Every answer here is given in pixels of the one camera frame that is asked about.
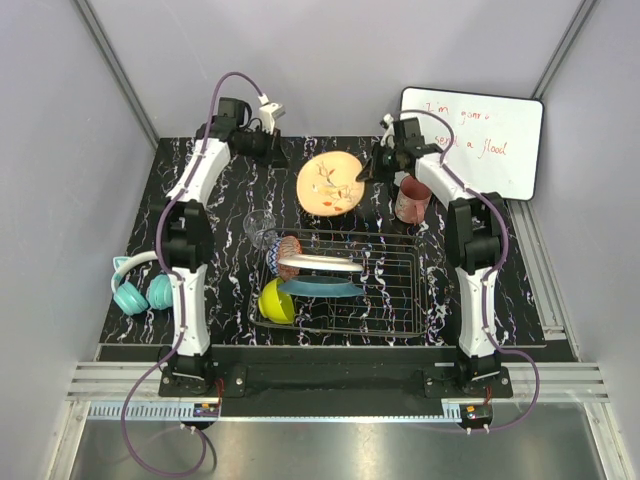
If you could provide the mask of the white watermelon pattern plate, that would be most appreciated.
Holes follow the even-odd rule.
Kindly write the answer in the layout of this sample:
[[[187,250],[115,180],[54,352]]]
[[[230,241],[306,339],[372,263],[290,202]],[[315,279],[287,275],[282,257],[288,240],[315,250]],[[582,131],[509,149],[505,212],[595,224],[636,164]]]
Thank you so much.
[[[278,260],[280,266],[293,267],[307,270],[322,270],[332,272],[362,272],[364,267],[348,258],[295,254]]]

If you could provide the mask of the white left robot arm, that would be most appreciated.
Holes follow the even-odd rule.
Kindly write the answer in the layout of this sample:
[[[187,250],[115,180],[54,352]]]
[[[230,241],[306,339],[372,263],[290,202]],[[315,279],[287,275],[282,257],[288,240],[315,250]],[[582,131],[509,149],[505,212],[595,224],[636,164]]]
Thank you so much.
[[[184,173],[167,194],[160,214],[155,248],[166,272],[173,298],[175,339],[164,362],[168,376],[196,396],[215,386],[210,357],[204,283],[214,254],[214,235],[205,205],[218,177],[236,155],[273,168],[288,166],[276,121],[285,107],[259,97],[258,126],[250,129],[249,105],[223,97],[218,110],[196,135],[192,156]]]

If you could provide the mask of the teal scalloped plate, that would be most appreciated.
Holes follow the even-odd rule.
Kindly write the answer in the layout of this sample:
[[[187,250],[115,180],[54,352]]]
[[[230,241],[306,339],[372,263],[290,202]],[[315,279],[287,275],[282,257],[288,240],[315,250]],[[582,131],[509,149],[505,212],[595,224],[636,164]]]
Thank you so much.
[[[280,292],[293,296],[350,298],[364,295],[361,287],[345,278],[331,276],[297,276],[278,286]]]

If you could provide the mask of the orange bird pattern plate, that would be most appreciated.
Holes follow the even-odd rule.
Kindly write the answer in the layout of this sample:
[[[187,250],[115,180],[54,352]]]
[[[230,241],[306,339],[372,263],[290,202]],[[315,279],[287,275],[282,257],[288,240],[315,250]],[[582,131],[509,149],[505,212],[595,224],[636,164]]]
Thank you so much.
[[[360,160],[343,151],[319,154],[301,168],[296,182],[297,200],[311,215],[331,217],[354,209],[365,193],[358,181]]]

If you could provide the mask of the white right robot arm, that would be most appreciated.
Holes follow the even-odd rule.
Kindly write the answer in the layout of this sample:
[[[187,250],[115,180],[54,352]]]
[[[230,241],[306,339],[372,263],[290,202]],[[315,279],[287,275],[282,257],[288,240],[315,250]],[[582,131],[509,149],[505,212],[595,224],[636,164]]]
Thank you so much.
[[[445,254],[459,282],[461,329],[453,381],[466,396],[486,389],[501,371],[494,319],[495,284],[508,255],[508,231],[502,214],[503,199],[497,193],[481,194],[449,166],[447,154],[454,145],[452,127],[441,117],[449,133],[443,146],[428,144],[422,134],[421,110],[385,115],[385,133],[373,147],[357,179],[391,181],[398,172],[412,174],[446,207]]]

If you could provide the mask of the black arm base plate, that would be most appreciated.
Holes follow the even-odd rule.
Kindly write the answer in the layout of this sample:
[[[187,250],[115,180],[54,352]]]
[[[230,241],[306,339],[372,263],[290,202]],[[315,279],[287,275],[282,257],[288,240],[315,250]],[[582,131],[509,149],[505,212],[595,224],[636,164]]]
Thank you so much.
[[[161,372],[162,397],[222,393],[247,397],[265,390],[395,390],[430,399],[511,399],[509,372],[462,382],[462,361],[453,347],[231,347],[214,346],[205,379],[179,376],[172,360]]]

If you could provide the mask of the yellow green bowl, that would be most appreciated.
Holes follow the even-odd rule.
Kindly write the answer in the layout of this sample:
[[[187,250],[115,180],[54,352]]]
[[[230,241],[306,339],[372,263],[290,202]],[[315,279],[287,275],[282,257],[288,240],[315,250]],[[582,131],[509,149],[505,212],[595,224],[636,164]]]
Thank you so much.
[[[281,278],[271,280],[258,298],[258,308],[261,315],[271,322],[291,325],[295,319],[295,307],[291,296],[279,290],[283,284]]]

